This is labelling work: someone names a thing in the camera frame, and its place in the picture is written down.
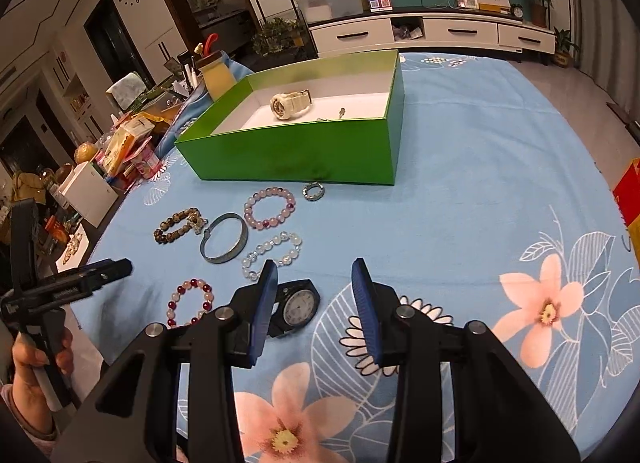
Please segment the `left hand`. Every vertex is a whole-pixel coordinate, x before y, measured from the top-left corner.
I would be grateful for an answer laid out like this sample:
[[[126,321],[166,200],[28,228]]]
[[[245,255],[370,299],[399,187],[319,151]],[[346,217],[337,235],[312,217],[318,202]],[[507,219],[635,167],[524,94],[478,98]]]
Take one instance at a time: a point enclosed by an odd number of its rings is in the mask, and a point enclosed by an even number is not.
[[[49,363],[42,350],[30,344],[20,333],[12,347],[15,365],[12,396],[17,411],[38,434],[50,434],[53,429],[51,411],[38,383],[35,370]]]

